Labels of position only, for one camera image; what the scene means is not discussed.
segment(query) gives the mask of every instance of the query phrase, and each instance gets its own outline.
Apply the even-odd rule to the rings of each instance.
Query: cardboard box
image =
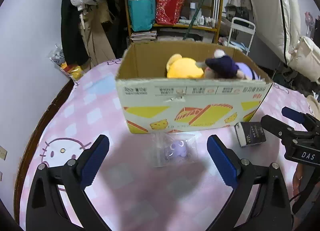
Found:
[[[262,80],[167,79],[166,63],[176,53],[204,61],[223,49]],[[249,121],[271,87],[266,73],[242,52],[216,44],[168,41],[131,44],[116,76],[130,132],[185,132]]]

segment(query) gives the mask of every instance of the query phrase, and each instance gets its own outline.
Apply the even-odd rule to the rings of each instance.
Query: hanging clothes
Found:
[[[86,71],[116,57],[101,25],[103,22],[112,21],[107,2],[101,1],[97,5],[89,6],[88,12],[83,15],[83,21],[84,23],[79,23],[79,30],[90,57],[90,61],[81,66]]]
[[[61,42],[67,65],[86,63],[89,59],[79,31],[80,12],[70,0],[61,2]]]

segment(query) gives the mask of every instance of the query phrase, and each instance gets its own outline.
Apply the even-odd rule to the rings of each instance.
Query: yellow plush toy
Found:
[[[167,62],[167,78],[201,78],[203,70],[196,66],[196,61],[180,54],[174,54]]]

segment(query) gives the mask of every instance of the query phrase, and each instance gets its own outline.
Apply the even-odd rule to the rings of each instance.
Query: wall outlet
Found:
[[[7,151],[0,146],[0,158],[5,160],[6,157],[7,157]]]

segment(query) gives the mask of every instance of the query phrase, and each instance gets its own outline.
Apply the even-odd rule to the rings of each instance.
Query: pink bedsheet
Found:
[[[239,158],[264,166],[277,162],[289,197],[292,196],[296,163],[284,159],[284,146],[269,132],[265,132],[265,143],[246,148],[239,146],[233,127],[195,132],[199,156],[196,163],[153,168],[148,157],[152,136],[131,134],[127,128],[115,89],[118,67],[119,64],[107,62],[90,70],[45,129],[22,191],[20,225],[24,229],[36,167],[41,162],[58,166],[72,157],[78,158],[100,134],[110,139],[110,150],[85,192],[113,231],[205,230],[232,190],[224,184],[206,150],[207,138],[212,134],[217,134]],[[310,113],[302,94],[274,84],[252,121],[260,121],[263,115],[269,114],[296,130],[305,130],[281,115],[284,106]],[[238,224],[245,222],[256,190],[257,187],[252,189]],[[63,187],[60,192],[71,221],[81,226]]]

